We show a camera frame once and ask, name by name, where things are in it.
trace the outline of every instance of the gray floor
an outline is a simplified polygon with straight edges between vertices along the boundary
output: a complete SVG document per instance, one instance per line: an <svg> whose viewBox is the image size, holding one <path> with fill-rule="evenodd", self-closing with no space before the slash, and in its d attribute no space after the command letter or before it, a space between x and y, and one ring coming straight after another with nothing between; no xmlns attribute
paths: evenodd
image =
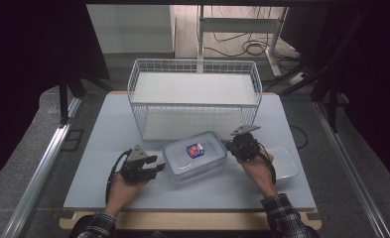
<svg viewBox="0 0 390 238"><path fill-rule="evenodd" d="M126 79L134 59L171 57L172 55L149 54L105 56L112 79L106 83L113 86L115 90L125 90ZM265 60L256 62L261 79L273 79L268 63ZM63 215L65 195L105 96L105 92L98 87L85 80L83 83L88 92L82 99L83 103L71 128L76 133L77 130L83 130L81 143L74 152L59 153L20 237L67 237L68 235L68 231L59 228L59 217ZM272 90L278 91L288 85L288 82L283 82L272 87ZM308 144L299 150L299 154L322 217L323 227L319 233L321 237L328 238L377 237L339 157L329 142L310 99L311 89L313 89L312 84L282 97L282 102L290 125L301 128L308 138ZM59 121L59 91L53 88L42 94L39 112L17 150L0 173L0 235L59 126ZM390 174L350 124L341 107L337 110L336 122L338 136L390 229ZM303 145L306 141L305 136L295 128L292 132L296 144ZM73 142L64 144L65 149L73 146Z"/></svg>

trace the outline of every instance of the clear plastic lid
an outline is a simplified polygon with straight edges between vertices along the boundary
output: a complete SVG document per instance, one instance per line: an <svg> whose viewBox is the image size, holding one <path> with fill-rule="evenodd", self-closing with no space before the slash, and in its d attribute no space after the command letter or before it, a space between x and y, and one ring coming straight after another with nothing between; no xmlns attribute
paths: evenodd
<svg viewBox="0 0 390 238"><path fill-rule="evenodd" d="M226 158L226 149L216 135L208 131L165 146L163 155L172 173L179 176L215 166L217 161Z"/></svg>

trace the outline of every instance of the plaid sleeve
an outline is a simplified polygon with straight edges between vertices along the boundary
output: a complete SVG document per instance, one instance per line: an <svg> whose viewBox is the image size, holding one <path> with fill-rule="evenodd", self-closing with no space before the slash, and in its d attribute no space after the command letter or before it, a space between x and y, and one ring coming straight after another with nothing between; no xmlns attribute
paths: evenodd
<svg viewBox="0 0 390 238"><path fill-rule="evenodd" d="M287 194L281 193L261 200L268 217L268 223L276 237L303 238L310 237L300 214L293 207Z"/></svg>
<svg viewBox="0 0 390 238"><path fill-rule="evenodd" d="M78 238L104 238L110 237L115 229L116 218L106 212L97 212L92 222Z"/></svg>

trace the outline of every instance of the wire basket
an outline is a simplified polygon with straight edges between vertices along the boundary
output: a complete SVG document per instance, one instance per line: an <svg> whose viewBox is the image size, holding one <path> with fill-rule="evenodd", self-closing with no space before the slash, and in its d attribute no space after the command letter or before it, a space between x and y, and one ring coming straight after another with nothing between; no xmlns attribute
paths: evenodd
<svg viewBox="0 0 390 238"><path fill-rule="evenodd" d="M129 102L143 140L180 140L213 131L221 140L252 125L262 99L246 60L136 59Z"/></svg>

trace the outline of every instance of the black cable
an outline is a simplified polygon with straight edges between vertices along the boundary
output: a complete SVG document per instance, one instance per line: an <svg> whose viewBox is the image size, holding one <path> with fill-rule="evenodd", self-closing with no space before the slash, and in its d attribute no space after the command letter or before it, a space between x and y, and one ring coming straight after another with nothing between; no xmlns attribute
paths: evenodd
<svg viewBox="0 0 390 238"><path fill-rule="evenodd" d="M309 137L307 136L306 132L303 131L300 127L293 125L290 125L290 127L299 130L304 135L306 142L303 145L297 147L297 150L303 149L309 143Z"/></svg>

